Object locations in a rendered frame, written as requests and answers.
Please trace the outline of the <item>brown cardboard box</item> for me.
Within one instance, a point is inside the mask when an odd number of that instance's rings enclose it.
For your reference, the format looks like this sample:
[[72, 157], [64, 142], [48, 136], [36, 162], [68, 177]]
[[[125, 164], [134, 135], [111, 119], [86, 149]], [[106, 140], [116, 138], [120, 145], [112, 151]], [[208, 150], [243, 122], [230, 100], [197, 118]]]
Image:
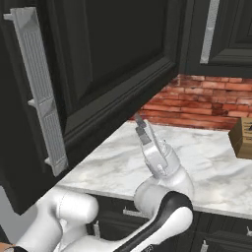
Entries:
[[252, 118], [240, 118], [228, 132], [237, 158], [252, 159]]

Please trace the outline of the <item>black closed cabinet door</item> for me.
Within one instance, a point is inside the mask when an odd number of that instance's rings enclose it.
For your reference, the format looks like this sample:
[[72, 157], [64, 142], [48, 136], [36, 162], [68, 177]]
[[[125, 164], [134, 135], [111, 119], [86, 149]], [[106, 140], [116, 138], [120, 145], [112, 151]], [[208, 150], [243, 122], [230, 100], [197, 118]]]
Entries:
[[252, 0], [220, 0], [208, 64], [201, 64], [210, 0], [194, 0], [185, 73], [252, 79]]

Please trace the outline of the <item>black drawer front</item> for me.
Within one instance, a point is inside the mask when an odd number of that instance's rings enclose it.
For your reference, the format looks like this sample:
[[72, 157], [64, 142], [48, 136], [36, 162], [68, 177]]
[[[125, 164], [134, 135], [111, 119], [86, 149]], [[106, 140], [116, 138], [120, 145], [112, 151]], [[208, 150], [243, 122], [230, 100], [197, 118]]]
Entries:
[[96, 221], [109, 220], [109, 221], [125, 221], [138, 223], [140, 226], [148, 221], [148, 219], [136, 218], [123, 215], [123, 209], [139, 212], [132, 200], [118, 199], [106, 196], [94, 195], [98, 201], [98, 214], [95, 218]]

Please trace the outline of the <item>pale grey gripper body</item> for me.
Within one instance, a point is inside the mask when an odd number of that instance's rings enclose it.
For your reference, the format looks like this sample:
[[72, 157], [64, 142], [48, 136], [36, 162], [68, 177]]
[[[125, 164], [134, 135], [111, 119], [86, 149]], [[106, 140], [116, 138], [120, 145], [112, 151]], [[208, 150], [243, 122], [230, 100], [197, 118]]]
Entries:
[[150, 143], [142, 145], [142, 151], [145, 157], [146, 165], [153, 175], [167, 175], [168, 161], [167, 156], [170, 152], [170, 145], [165, 139], [156, 135], [152, 124], [145, 119], [146, 127], [143, 128], [150, 139]]

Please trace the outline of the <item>black open cabinet door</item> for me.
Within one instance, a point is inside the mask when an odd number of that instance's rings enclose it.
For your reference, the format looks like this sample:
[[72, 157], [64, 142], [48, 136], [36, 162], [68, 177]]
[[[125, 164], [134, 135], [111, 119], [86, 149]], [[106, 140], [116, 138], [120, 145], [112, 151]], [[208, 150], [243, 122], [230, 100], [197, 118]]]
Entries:
[[[68, 166], [54, 176], [12, 8], [36, 7]], [[186, 0], [0, 0], [0, 184], [24, 213], [178, 73]]]

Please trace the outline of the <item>black lower cupboard door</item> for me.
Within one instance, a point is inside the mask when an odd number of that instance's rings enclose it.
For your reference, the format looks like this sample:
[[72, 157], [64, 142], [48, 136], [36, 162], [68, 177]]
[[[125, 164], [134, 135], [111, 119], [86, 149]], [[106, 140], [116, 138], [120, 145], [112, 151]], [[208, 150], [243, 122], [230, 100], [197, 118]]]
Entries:
[[[94, 223], [88, 225], [88, 234], [94, 234]], [[117, 221], [117, 220], [99, 220], [100, 238], [108, 241], [117, 241], [130, 235], [140, 227], [138, 223]]]
[[247, 226], [252, 230], [252, 220], [196, 212], [190, 252], [200, 252], [203, 240], [209, 245], [208, 252], [252, 252]]

